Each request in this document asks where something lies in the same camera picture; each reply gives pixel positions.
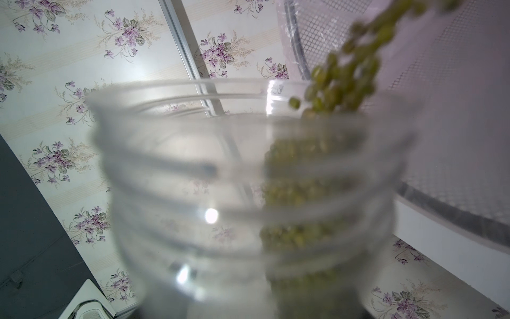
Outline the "clear jar with beans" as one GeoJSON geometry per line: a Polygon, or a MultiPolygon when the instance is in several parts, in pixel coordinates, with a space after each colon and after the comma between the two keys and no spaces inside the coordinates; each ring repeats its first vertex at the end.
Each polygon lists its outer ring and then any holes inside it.
{"type": "Polygon", "coordinates": [[[88,95],[142,318],[365,318],[419,100],[312,114],[305,82],[133,82],[88,95]]]}

